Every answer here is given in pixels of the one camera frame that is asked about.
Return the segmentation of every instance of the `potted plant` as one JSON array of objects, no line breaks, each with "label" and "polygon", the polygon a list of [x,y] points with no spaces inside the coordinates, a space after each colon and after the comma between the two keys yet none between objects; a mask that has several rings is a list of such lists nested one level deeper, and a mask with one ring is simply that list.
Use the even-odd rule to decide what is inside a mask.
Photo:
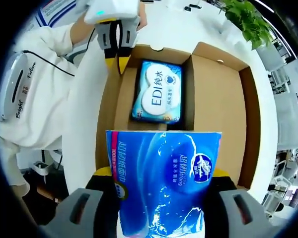
[{"label": "potted plant", "polygon": [[270,26],[253,4],[246,0],[223,2],[225,6],[221,10],[225,12],[227,19],[242,31],[245,40],[252,43],[252,49],[260,47],[263,43],[271,43]]}]

